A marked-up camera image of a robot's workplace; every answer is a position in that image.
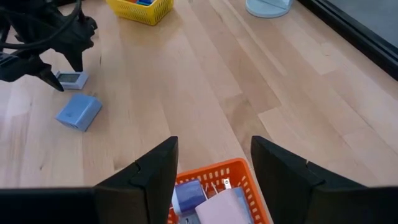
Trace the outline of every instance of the yellow plastic basket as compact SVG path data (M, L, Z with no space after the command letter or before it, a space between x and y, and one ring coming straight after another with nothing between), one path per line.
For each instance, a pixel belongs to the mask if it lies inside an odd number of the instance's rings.
M150 6L125 0L106 2L118 16L154 26L173 8L174 0L155 0Z

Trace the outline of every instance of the wooden table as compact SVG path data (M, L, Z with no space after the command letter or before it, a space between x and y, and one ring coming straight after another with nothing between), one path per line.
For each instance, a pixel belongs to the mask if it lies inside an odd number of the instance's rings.
M103 109L81 133L54 119L78 91L0 82L1 187L93 185L169 136L179 171L250 160L252 135L360 183L398 184L398 83L299 3L259 19L243 0L176 0L155 27L104 1L83 9L98 30L82 92Z

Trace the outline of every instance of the orange plastic basket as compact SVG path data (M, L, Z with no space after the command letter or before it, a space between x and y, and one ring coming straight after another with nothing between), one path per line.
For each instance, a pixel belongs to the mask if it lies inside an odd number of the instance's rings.
M177 175L175 184L182 184L193 179L198 179L204 189L206 186L211 189L211 183L214 183L217 189L223 189L222 179L225 178L229 178L232 187L241 186L243 188L254 223L269 224L257 187L253 181L248 164L244 159L231 159L207 167L183 172ZM176 214L170 209L167 223L177 224L177 222Z

